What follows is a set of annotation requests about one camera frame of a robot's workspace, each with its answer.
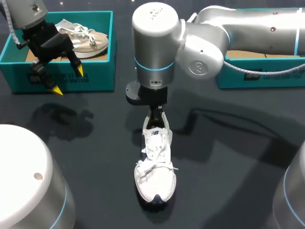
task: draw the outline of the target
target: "white sneaker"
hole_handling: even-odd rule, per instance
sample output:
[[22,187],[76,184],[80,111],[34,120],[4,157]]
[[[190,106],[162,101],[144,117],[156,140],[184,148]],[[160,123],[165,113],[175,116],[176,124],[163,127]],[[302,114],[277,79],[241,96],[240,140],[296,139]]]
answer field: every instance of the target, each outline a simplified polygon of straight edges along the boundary
[[150,114],[146,117],[142,133],[141,159],[134,169],[134,180],[141,197],[148,203],[162,204],[168,201],[176,188],[176,175],[171,162],[173,133],[165,113],[161,127],[150,126]]
[[65,19],[55,26],[59,33],[68,34],[74,46],[73,51],[78,58],[86,59],[106,53],[108,48],[106,34]]

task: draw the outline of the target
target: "blue ring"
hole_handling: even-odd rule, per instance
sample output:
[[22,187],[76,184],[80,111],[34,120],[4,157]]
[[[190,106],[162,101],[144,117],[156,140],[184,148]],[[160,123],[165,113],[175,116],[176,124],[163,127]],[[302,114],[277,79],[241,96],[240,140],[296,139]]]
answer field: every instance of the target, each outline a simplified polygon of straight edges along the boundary
[[[302,8],[296,11],[296,13],[302,13]],[[299,38],[300,38],[300,27],[296,29],[296,35],[295,35],[295,56],[297,56],[298,49],[299,49]]]
[[284,176],[284,196],[285,196],[285,199],[286,199],[286,202],[288,204],[288,207],[290,208],[291,212],[294,214],[294,216],[296,217],[296,219],[305,227],[305,223],[300,219],[300,217],[296,214],[296,212],[293,210],[289,200],[288,200],[288,197],[287,197],[287,194],[286,194],[286,176],[287,176],[287,172],[288,172],[288,169],[286,170],[286,173],[285,173],[285,176]]
[[164,68],[147,68],[147,67],[144,67],[143,65],[141,65],[135,58],[134,58],[135,62],[137,63],[137,65],[139,65],[141,68],[145,69],[145,70],[148,70],[148,71],[153,71],[153,72],[157,72],[157,71],[163,71],[165,69],[168,69],[169,67],[171,67],[173,65],[173,63],[171,63],[170,65],[164,67]]
[[58,222],[58,220],[61,218],[61,215],[63,213],[63,210],[65,208],[65,205],[66,205],[66,200],[67,200],[67,186],[65,184],[65,200],[63,202],[63,206],[62,206],[62,209],[61,209],[61,212],[59,213],[59,216],[57,217],[57,219],[55,220],[55,222],[53,223],[53,225],[50,227],[50,229],[53,229],[56,225],[56,223]]

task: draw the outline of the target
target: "teal cardboard box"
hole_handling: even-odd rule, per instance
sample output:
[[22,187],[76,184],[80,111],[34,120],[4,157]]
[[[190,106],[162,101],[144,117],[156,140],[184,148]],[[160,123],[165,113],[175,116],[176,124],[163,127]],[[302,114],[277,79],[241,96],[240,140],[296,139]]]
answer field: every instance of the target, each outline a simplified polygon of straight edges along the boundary
[[[305,63],[305,57],[264,55],[253,52],[228,51],[226,60],[233,66],[257,71],[277,72],[288,70]],[[270,87],[304,87],[305,69],[284,75],[261,75],[238,72],[224,65],[216,77],[220,89],[270,88]]]
[[[49,12],[47,22],[54,24],[62,19],[78,23],[109,36],[105,60],[82,60],[84,77],[75,75],[69,61],[52,61],[45,67],[49,76],[63,92],[113,91],[115,81],[116,33],[112,11]],[[16,31],[20,41],[21,32]],[[9,36],[0,56],[0,70],[13,93],[44,93],[47,90],[37,81],[31,70],[31,62],[25,62],[29,48],[18,50]]]

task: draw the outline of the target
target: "robotic arm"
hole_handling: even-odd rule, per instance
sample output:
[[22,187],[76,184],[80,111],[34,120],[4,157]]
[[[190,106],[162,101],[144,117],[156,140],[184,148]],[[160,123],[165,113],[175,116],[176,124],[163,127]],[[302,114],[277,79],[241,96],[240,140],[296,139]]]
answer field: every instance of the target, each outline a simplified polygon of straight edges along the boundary
[[[18,49],[26,45],[37,60],[32,64],[44,86],[54,93],[62,94],[56,83],[50,79],[44,66],[52,59],[67,56],[75,73],[83,77],[82,65],[73,51],[73,44],[67,34],[60,34],[54,23],[47,23],[47,9],[42,0],[1,0],[1,13],[6,17],[13,40]],[[22,30],[24,43],[20,43],[14,30]]]
[[152,118],[159,118],[176,62],[192,77],[206,79],[215,77],[223,64],[230,65],[225,62],[228,50],[303,55],[304,21],[302,8],[258,11],[219,6],[204,8],[185,21],[167,4],[146,3],[132,17],[138,81],[127,85],[127,101],[149,105],[157,114]]

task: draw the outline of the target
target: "beige sneaker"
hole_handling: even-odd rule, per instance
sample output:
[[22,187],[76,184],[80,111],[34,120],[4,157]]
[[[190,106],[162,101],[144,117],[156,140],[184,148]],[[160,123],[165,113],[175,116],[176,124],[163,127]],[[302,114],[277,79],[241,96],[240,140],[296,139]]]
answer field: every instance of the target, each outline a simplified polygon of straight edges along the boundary
[[78,58],[86,59],[106,53],[108,35],[65,19],[56,24],[56,28],[58,32],[69,35]]

